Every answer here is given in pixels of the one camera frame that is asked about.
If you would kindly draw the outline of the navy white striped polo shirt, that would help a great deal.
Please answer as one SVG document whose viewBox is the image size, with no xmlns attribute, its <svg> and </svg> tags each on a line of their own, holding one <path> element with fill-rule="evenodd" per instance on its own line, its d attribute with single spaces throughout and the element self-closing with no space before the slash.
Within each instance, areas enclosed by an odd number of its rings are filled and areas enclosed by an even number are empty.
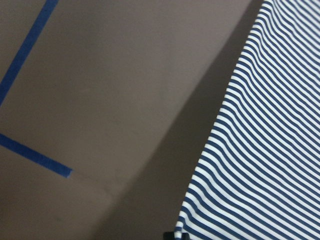
<svg viewBox="0 0 320 240">
<path fill-rule="evenodd" d="M 319 1 L 262 3 L 173 235 L 319 239 Z"/>
</svg>

